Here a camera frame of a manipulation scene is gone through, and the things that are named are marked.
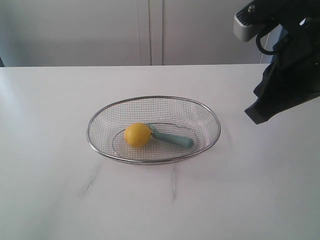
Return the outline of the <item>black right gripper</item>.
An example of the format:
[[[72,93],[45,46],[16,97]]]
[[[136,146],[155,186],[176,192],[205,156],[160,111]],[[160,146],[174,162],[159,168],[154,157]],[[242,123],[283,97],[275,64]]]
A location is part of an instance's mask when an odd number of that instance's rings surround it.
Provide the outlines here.
[[[256,46],[273,56],[253,93],[257,100],[245,113],[257,125],[274,115],[320,96],[320,2],[318,0],[254,0],[246,7],[246,21],[263,25]],[[277,26],[286,35],[271,51],[261,38]]]

